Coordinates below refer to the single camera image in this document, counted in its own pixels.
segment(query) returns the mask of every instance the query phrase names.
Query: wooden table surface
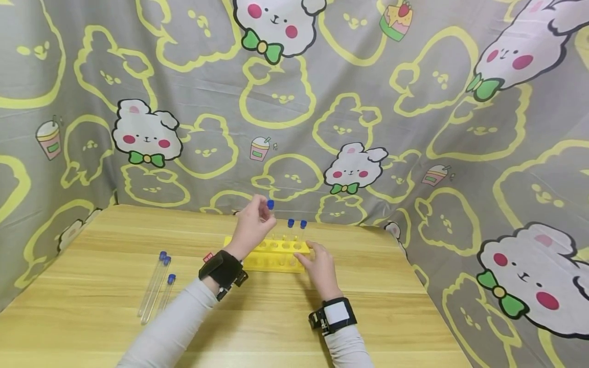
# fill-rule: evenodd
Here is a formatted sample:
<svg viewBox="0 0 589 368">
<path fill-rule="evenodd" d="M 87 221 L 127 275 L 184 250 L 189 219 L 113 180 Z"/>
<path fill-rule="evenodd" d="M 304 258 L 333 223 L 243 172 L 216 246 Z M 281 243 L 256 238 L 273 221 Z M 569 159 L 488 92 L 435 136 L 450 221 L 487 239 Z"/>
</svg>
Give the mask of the wooden table surface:
<svg viewBox="0 0 589 368">
<path fill-rule="evenodd" d="M 172 256 L 176 295 L 231 235 L 234 216 L 118 205 L 103 211 L 0 314 L 0 367 L 114 367 L 142 329 L 138 306 L 157 256 Z M 277 232 L 285 228 L 279 221 Z M 397 248 L 376 228 L 310 223 L 376 367 L 469 367 Z M 329 367 L 307 315 L 320 300 L 305 274 L 250 273 L 209 314 L 178 367 Z"/>
</svg>

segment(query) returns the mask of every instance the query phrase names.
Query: test tube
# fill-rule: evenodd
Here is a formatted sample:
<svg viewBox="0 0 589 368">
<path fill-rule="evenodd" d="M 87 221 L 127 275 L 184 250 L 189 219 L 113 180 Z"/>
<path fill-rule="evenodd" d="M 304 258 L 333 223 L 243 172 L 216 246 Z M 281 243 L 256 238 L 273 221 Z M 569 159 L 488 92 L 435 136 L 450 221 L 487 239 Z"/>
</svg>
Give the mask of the test tube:
<svg viewBox="0 0 589 368">
<path fill-rule="evenodd" d="M 145 311 L 145 306 L 147 305 L 147 300 L 149 299 L 150 291 L 153 289 L 153 285 L 155 285 L 155 278 L 157 276 L 157 270 L 160 268 L 162 261 L 168 254 L 165 251 L 160 252 L 160 258 L 157 260 L 155 264 L 155 268 L 153 270 L 153 274 L 151 274 L 151 280 L 147 285 L 147 290 L 145 291 L 145 295 L 143 296 L 143 300 L 141 301 L 141 306 L 139 307 L 139 311 L 137 312 L 137 317 L 143 316 L 143 312 Z"/>
<path fill-rule="evenodd" d="M 307 227 L 307 220 L 301 220 L 300 222 L 300 232 L 299 232 L 299 241 L 305 241 L 305 228 Z"/>
<path fill-rule="evenodd" d="M 289 237 L 288 237 L 288 239 L 295 240 L 295 238 L 293 237 L 293 226 L 295 226 L 295 220 L 294 220 L 294 218 L 289 218 L 288 226 L 289 226 Z"/>
<path fill-rule="evenodd" d="M 143 312 L 143 316 L 141 317 L 141 324 L 147 324 L 149 322 L 149 318 L 151 317 L 151 312 L 153 312 L 153 306 L 155 304 L 155 300 L 157 298 L 157 294 L 160 293 L 161 283 L 164 281 L 164 276 L 168 270 L 168 266 L 172 258 L 167 256 L 164 258 L 164 261 L 161 263 L 161 266 L 157 270 L 157 276 L 155 279 L 155 283 L 153 285 L 153 289 L 151 289 L 151 293 L 149 295 L 149 299 L 147 300 L 147 305 L 145 307 L 145 311 Z"/>
<path fill-rule="evenodd" d="M 166 283 L 166 288 L 164 289 L 164 294 L 161 296 L 160 305 L 157 307 L 157 315 L 159 316 L 160 313 L 166 309 L 166 305 L 168 305 L 168 299 L 170 299 L 170 293 L 172 291 L 172 285 L 174 285 L 174 281 L 176 280 L 176 275 L 171 273 L 168 275 L 168 282 Z"/>
<path fill-rule="evenodd" d="M 267 202 L 268 205 L 268 209 L 270 210 L 270 214 L 272 214 L 274 212 L 274 200 L 268 200 Z M 272 240 L 275 240 L 275 234 L 274 232 L 272 232 Z"/>
</svg>

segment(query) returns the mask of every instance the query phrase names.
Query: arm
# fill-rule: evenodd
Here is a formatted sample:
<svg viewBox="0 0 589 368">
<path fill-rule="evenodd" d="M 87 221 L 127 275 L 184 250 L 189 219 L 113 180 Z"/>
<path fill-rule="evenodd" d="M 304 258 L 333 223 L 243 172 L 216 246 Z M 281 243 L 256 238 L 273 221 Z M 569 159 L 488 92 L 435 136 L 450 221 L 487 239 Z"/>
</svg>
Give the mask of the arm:
<svg viewBox="0 0 589 368">
<path fill-rule="evenodd" d="M 276 225 L 266 198 L 255 195 L 238 215 L 233 239 L 225 251 L 243 260 Z M 137 337 L 117 367 L 173 367 L 217 303 L 219 284 L 207 276 L 195 279 Z"/>
<path fill-rule="evenodd" d="M 217 302 L 210 277 L 195 279 L 152 321 L 123 355 L 117 367 L 173 367 Z"/>
<path fill-rule="evenodd" d="M 336 333 L 325 336 L 335 368 L 373 368 L 364 339 L 355 325 L 346 326 Z"/>
<path fill-rule="evenodd" d="M 300 253 L 295 253 L 295 256 L 309 273 L 321 299 L 333 300 L 343 297 L 337 286 L 332 255 L 321 244 L 308 241 L 307 245 L 315 251 L 315 260 L 311 261 Z M 355 325 L 346 326 L 336 333 L 325 336 L 325 343 L 335 368 L 374 367 L 364 346 L 364 340 Z"/>
</svg>

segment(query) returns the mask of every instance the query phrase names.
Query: wrinkled fabric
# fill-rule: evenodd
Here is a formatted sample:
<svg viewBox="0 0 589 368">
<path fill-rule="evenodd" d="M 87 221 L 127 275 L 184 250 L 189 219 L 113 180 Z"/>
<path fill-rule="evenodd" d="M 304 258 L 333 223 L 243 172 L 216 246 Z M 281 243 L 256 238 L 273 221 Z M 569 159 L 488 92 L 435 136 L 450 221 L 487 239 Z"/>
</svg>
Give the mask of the wrinkled fabric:
<svg viewBox="0 0 589 368">
<path fill-rule="evenodd" d="M 260 193 L 389 231 L 474 366 L 583 358 L 589 0 L 0 10 L 0 310 L 110 205 Z"/>
</svg>

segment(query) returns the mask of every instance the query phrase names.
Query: black wrist strap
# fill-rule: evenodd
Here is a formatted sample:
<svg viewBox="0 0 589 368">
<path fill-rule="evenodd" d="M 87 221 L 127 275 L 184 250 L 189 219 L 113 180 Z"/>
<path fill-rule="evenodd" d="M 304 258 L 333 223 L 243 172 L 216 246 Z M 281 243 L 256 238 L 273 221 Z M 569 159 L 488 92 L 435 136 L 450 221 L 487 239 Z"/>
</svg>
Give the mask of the black wrist strap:
<svg viewBox="0 0 589 368">
<path fill-rule="evenodd" d="M 322 308 L 309 315 L 309 323 L 313 330 L 321 328 L 325 336 L 358 321 L 348 298 L 341 297 L 324 301 Z"/>
<path fill-rule="evenodd" d="M 217 300 L 221 300 L 233 284 L 240 287 L 248 278 L 241 262 L 224 250 L 220 250 L 206 261 L 198 271 L 200 280 L 207 276 L 210 276 L 221 287 Z"/>
</svg>

